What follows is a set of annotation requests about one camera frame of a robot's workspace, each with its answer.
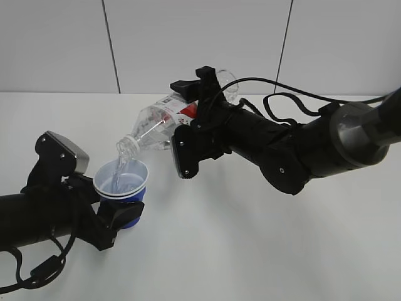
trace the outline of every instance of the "black cable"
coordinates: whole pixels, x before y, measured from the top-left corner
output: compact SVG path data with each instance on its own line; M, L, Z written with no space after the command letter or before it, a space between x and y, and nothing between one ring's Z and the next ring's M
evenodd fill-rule
M243 107L244 105L246 105L246 106L247 106L248 108L250 108L250 109L252 110L252 112L254 112L256 115L259 115L259 116L264 117L263 114L261 113L261 111L259 111L258 108L257 108L253 103L251 103L248 99L242 97L242 98L239 100L239 103L242 105L242 107Z
M68 191L67 193L70 196L72 195L72 193L70 193L70 190L68 188L66 188L65 186L63 186L63 188ZM49 284L50 282L52 282L54 279L56 279L57 276L63 271L63 269L65 267L65 263L66 263L66 256L67 256L68 252L71 250L71 247L75 242L77 232L78 232L78 207L77 207L78 200L75 195L72 196L72 198L70 198L70 199L72 200L71 205L72 205L72 212L73 212L73 217L72 217L73 221L72 221L71 235L70 235L70 238L69 238L66 246L63 248L61 243L53 235L49 235L49 239L60 250L60 255L58 256L58 259L60 260L60 267L52 275L50 275L49 277L47 277L44 280L37 281L37 279L35 279L33 277L29 277L29 278L23 280L21 278L21 267L22 267L22 262L23 262L23 256L22 256L21 251L19 251L17 248L15 248L13 246L1 247L0 252L2 252L2 251L8 252L8 253L12 254L12 256L14 256L16 259L17 283L15 283L13 285L9 285L7 287L0 287L0 295L5 294L5 293L14 292L21 288L33 290L36 288L43 287L43 286Z
M324 101L324 102L337 102L337 103L340 103L340 104L349 103L349 101L347 101L347 100L339 100L339 99L334 99L334 98L329 98L329 97L324 97L324 96L316 95L316 94L313 94L313 93L310 93L310 92L306 92L306 91L303 91L303 90L300 90L300 89L297 89L297 88L294 88L294 87L291 87L291 86L287 86L287 85L285 85L285 84L283 84L283 83L279 83L279 82L276 82L276 81L274 81L274 80L268 80L267 78L261 78L261 77L244 77L244 78L239 78L239 79L237 79L237 80L234 80L234 81L232 81L231 83L228 83L227 85L225 85L224 87L222 87L222 88L216 93L216 95L213 97L213 99L211 100L211 102L210 102L210 104L209 104L208 112L210 112L210 110L211 110L211 108L213 107L214 103L216 102L218 96L219 96L225 89L231 87L232 85L235 85L235 84L237 84L237 83L242 83L242 82L264 82L264 83L270 83L270 84L272 84L272 85L277 85L277 86L279 86L279 87L281 87L281 88L284 88L284 89L293 91L293 92L298 93L298 94L306 95L306 96L309 96L309 97L312 97L312 98L315 98L315 99L318 99L318 100L322 100L322 101ZM370 99L370 100L364 100L364 101L362 101L362 103L365 103L365 104L377 103L377 102L383 101L384 98L385 98L385 96L383 96L383 97L378 97L378 98L374 98L374 99Z
M288 97L290 98L297 106L298 108L305 114L308 116L312 116L312 117L317 117L320 116L321 114L319 112L312 112L310 110L308 110L305 105L303 104L302 100L299 99L299 97L297 97L294 94L291 93L286 93L286 92L281 92L281 93L274 93L274 94L270 94L266 97L263 98L263 105L265 110L267 111L269 117L276 122L286 122L288 123L290 126L295 126L297 124L297 121L295 121L295 119L279 119L275 116L275 114L273 114L273 111L270 108L270 104L269 104L269 99L272 96L284 96L284 97Z
M21 271L21 266L23 264L23 255L22 255L21 251L19 251L17 248L15 248L13 246L9 246L9 247L1 247L0 252L8 252L8 253L12 254L12 256L15 257L15 260L17 262L16 275L19 275L19 273ZM8 285L7 287L0 287L0 295L2 295L4 293L14 292L16 290L19 290L22 287L23 287L23 283L15 283L13 285Z

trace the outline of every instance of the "water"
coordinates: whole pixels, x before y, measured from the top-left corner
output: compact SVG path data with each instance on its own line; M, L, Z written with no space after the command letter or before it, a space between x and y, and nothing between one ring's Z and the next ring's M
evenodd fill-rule
M128 160L124 158L121 154L118 156L118 164L115 169L115 172L113 173L113 179L112 179L112 193L124 193L127 189L127 185L121 185L121 176L122 173L125 169L125 166L127 166Z
M111 191L112 193L127 193L137 189L143 184L144 179L137 174L131 174L124 172L123 169L120 172L114 173L110 180L105 181L101 189L104 191Z

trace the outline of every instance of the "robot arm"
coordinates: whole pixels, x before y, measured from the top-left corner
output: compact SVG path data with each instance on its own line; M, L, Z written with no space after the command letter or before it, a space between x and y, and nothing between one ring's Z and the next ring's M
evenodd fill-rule
M379 163L389 145L401 141L401 89L377 108L330 103L316 120L288 127L228 103L213 68L196 74L199 81L170 86L187 100L199 100L195 120L172 137L175 165L186 179L198 173L200 161L236 152L259 166L276 189L297 194L313 178Z

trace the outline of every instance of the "cable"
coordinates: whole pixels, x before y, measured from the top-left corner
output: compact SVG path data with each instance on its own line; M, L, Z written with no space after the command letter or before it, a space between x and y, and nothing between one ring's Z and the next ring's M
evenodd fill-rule
M277 118L275 116L275 114L273 114L273 111L271 110L271 107L270 107L270 104L269 104L269 99L272 96L284 96L284 97L290 98L305 115L312 116L312 117L317 117L317 116L321 115L319 112L312 112L312 111L308 110L305 107L305 105L303 104L302 100L300 100L296 95L291 94L291 93L281 92L281 93L270 94L270 95L268 95L268 96L263 98L264 108L267 111L269 117L273 121L286 122L287 124L289 124L292 127L297 124L297 121L295 119L291 119L291 118L289 118L289 119L279 119L279 118Z
M287 86L287 85L285 85L285 84L283 84L283 83L279 83L279 82L276 82L276 81L274 81L274 80L268 80L267 78L261 78L261 77L244 77L244 78L239 78L238 80L234 80L234 81L232 81L231 83L228 83L227 85L225 85L224 87L222 87L222 88L216 93L216 95L213 97L213 99L211 100L211 102L210 102L210 104L209 104L209 108L207 109L207 111L210 112L210 110L211 110L211 108L213 107L214 103L216 102L218 96L219 96L225 89L231 87L232 85L235 85L235 84L237 84L237 83L242 83L242 82L264 82L264 83L270 83L270 84L272 84L272 85L277 85L277 86L279 86L279 87L281 87L281 88L284 88L284 89L293 91L293 92L298 93L298 94L303 94L303 95L306 95L306 96L309 96L309 97L312 97L312 98L315 98L315 99L318 99L318 100L322 100L322 101L324 101L324 102L337 102L337 103L340 103L340 104L349 103L349 101L347 101L347 100L339 100L339 99L334 99L334 98L319 96L319 95L316 95L316 94L313 94L313 93L310 93L310 92L302 91L302 90L300 90L300 89L297 89L297 88L294 88L294 87L291 87L291 86ZM385 96L383 96L383 97L378 97L378 98L374 98L374 99L370 99L370 100L365 100L365 101L362 101L362 103L365 103L365 104L372 104L372 103L381 102L381 101L383 101L384 99L385 99Z
M70 190L66 188L65 186L62 186L64 189L66 189L68 194L72 195L70 193ZM19 290L21 288L25 288L28 290L33 290L36 288L43 287L50 282L52 282L54 279L57 278L57 276L63 271L66 263L66 256L70 252L71 247L73 246L77 232L78 232L78 207L77 207L77 198L75 196L72 196L71 198L71 206L72 206L72 228L71 228L71 235L70 238L66 244L66 246L63 248L61 243L54 237L54 235L49 235L49 239L59 248L60 250L60 255L58 256L51 256L48 258L46 261L44 261L42 264L37 266L34 270L31 271L31 276L25 280L21 278L21 267L22 267L22 262L23 262L23 256L22 253L15 247L9 246L5 247L2 246L0 247L0 252L5 251L12 256L15 257L17 267L16 267L16 280L17 283L13 285L9 285L7 287L0 287L0 295L5 294L5 293L10 293L14 292L16 290ZM50 268L50 273L49 275L46 274L46 268ZM37 278L33 277L32 274L33 272L36 272L40 275L46 275L46 278L38 280Z
M261 111L259 111L258 108L257 108L253 103L251 103L248 99L242 97L242 98L239 100L239 104L241 105L241 107L243 107L244 105L246 105L246 106L247 106L248 108L250 108L250 109L252 110L252 112L254 112L256 115L259 115L259 116L262 116L262 117L263 117L263 114L261 113Z

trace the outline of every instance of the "white wall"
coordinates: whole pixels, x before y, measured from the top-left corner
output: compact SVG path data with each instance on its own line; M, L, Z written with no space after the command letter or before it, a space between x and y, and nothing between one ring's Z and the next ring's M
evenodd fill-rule
M206 64L274 79L290 2L105 0L121 91L165 93ZM396 89L400 9L294 0L280 81L337 95ZM118 92L101 0L2 0L0 38L0 92Z

